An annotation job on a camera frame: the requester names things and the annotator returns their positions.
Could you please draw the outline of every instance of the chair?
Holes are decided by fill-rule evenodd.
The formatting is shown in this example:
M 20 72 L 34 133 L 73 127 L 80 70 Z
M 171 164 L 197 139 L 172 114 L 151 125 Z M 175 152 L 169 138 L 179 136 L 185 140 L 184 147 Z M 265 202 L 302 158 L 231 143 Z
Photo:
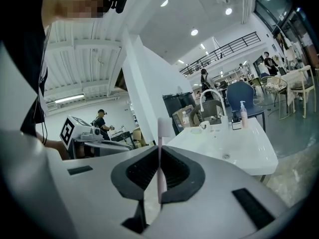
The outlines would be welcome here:
M 286 96 L 286 106 L 287 106 L 287 113 L 288 113 L 288 83 L 284 81 L 283 79 L 279 77 L 274 77 L 274 76 L 267 76 L 262 78 L 263 85 L 265 87 L 265 90 L 268 91 L 271 94 L 276 94 L 275 96 L 275 102 L 274 106 L 276 106 L 276 98 L 278 96 L 279 98 L 279 120 L 283 120 L 291 115 L 288 114 L 284 118 L 280 118 L 280 95 L 285 95 Z M 293 102 L 293 112 L 295 112 L 295 103 Z
M 316 66 L 315 71 L 317 76 L 317 85 L 319 86 L 319 65 Z
M 236 82 L 227 88 L 227 100 L 233 111 L 240 111 L 240 101 L 245 101 L 245 108 L 247 110 L 248 118 L 256 117 L 257 115 L 263 116 L 263 129 L 266 132 L 265 125 L 265 109 L 254 105 L 254 89 L 244 83 Z
M 264 77 L 267 77 L 267 76 L 270 76 L 268 73 L 261 73 L 260 74 L 260 79 L 264 78 Z
M 263 87 L 261 86 L 260 78 L 254 78 L 248 81 L 249 85 L 252 86 L 254 89 L 257 85 L 260 86 L 261 90 L 264 92 Z
M 191 111 L 190 115 L 189 115 L 189 119 L 191 120 L 191 122 L 193 123 L 193 125 L 195 125 L 194 123 L 194 117 L 197 113 L 200 113 L 200 117 L 201 117 L 201 121 L 204 121 L 205 118 L 211 117 L 211 116 L 215 116 L 217 117 L 217 107 L 220 107 L 222 110 L 222 113 L 224 115 L 224 111 L 223 111 L 223 106 L 222 103 L 218 100 L 208 100 L 206 102 L 203 103 L 203 108 L 204 111 L 201 112 L 200 111 L 200 105 L 195 106 L 195 108 Z M 214 121 L 213 124 L 219 124 L 221 123 L 220 119 L 216 119 Z
M 310 66 L 305 66 L 302 69 L 298 69 L 297 70 L 299 72 L 299 77 L 300 77 L 300 81 L 301 81 L 301 86 L 300 87 L 294 87 L 291 88 L 291 90 L 294 93 L 301 93 L 303 95 L 303 99 L 304 99 L 304 115 L 303 118 L 306 118 L 306 94 L 309 95 L 309 92 L 311 90 L 314 90 L 314 96 L 315 96 L 315 112 L 317 111 L 317 99 L 316 99 L 316 88 L 315 88 L 315 81 L 314 81 L 314 76 L 313 76 L 313 72 L 311 70 Z M 309 77 L 307 82 L 304 83 L 304 72 L 306 71 L 310 71 L 310 75 L 311 78 Z

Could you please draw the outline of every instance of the fluorescent light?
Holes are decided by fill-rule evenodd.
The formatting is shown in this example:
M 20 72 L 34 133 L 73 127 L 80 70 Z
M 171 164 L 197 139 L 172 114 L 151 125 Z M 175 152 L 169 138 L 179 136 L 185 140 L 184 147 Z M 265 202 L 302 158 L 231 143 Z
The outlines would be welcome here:
M 198 34 L 198 30 L 197 29 L 194 29 L 191 33 L 190 33 L 192 36 L 195 36 Z
M 168 4 L 168 0 L 166 0 L 165 2 L 163 2 L 162 4 L 161 4 L 161 7 L 164 7 L 164 6 L 166 6 Z
M 233 11 L 233 10 L 232 10 L 231 8 L 228 8 L 228 9 L 226 10 L 226 15 L 231 14 L 232 11 Z
M 83 94 L 77 95 L 77 96 L 68 97 L 68 98 L 58 99 L 58 100 L 55 100 L 55 102 L 56 103 L 61 103 L 61 102 L 65 102 L 65 101 L 69 101 L 69 100 L 73 100 L 73 99 L 77 99 L 77 98 L 82 98 L 82 97 L 84 97 Z

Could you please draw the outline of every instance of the railing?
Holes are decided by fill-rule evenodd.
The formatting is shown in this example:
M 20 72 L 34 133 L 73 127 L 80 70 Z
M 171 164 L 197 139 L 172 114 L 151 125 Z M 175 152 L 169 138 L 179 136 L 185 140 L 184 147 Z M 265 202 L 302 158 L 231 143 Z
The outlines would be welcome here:
M 238 50 L 244 49 L 260 41 L 261 40 L 256 32 L 247 34 L 235 41 L 232 41 L 220 47 L 217 50 L 210 52 L 208 55 L 198 59 L 194 63 L 182 69 L 180 73 L 184 74 L 185 77 L 187 77 L 219 59 L 222 59 Z

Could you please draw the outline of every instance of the black rubber pad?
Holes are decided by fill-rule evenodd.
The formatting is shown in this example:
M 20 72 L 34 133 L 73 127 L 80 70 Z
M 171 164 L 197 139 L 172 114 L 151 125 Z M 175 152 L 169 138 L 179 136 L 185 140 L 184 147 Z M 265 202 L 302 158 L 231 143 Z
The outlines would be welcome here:
M 75 174 L 84 173 L 91 170 L 93 170 L 93 168 L 89 165 L 86 165 L 86 166 L 68 169 L 68 172 L 70 175 L 75 175 Z
M 234 190 L 232 193 L 257 229 L 262 229 L 275 219 L 247 189 Z

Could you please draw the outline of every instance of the bottle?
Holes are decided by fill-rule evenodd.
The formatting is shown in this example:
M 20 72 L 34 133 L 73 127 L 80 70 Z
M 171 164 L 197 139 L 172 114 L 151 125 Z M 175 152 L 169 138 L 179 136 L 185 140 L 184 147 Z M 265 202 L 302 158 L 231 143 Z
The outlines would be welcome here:
M 241 116 L 241 123 L 243 128 L 248 127 L 248 117 L 247 117 L 247 110 L 244 106 L 245 101 L 240 101 L 240 116 Z
M 186 111 L 183 111 L 183 124 L 184 124 L 184 128 L 190 127 L 189 117 L 187 116 Z

